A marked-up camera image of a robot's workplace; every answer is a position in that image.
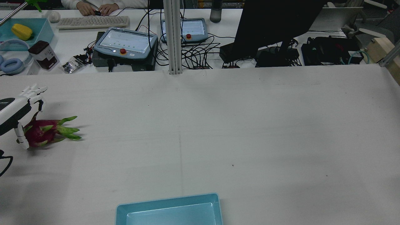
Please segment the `touchscreen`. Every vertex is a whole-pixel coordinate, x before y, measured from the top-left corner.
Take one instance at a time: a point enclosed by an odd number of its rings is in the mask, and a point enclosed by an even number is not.
[[[149,39],[147,36],[110,30],[103,41],[101,41],[100,45],[145,53],[149,46]]]
[[[165,21],[162,24],[162,33],[166,34]],[[203,21],[201,20],[185,20],[182,27],[182,35],[204,35]]]

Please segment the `blue container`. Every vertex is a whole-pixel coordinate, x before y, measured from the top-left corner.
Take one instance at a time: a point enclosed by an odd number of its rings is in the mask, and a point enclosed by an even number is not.
[[[216,193],[121,204],[115,224],[223,225]]]
[[[0,26],[0,41],[18,39],[11,31],[14,24],[22,24],[32,30],[32,36],[25,41],[30,47],[39,40],[50,43],[53,39],[54,33],[46,18],[11,18]],[[27,49],[19,44],[11,44],[9,47],[5,48],[4,51],[27,51]]]

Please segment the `water bottle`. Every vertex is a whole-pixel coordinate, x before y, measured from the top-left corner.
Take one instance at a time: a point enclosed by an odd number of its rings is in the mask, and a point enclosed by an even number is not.
[[[221,21],[222,1],[223,0],[212,0],[210,14],[211,22],[218,23]]]

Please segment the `person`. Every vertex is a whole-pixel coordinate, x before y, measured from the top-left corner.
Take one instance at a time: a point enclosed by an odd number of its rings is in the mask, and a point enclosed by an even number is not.
[[[83,16],[94,15],[98,8],[102,16],[108,16],[113,11],[124,9],[125,7],[147,8],[148,0],[61,0],[66,9],[77,9]]]

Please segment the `person's hand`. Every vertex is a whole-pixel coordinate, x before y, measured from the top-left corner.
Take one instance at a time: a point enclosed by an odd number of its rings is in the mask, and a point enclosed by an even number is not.
[[[102,16],[108,16],[115,10],[120,9],[120,7],[117,4],[104,4],[99,7],[99,11],[101,12]]]
[[[88,3],[78,2],[76,4],[76,8],[83,16],[94,15],[95,9],[90,6]]]

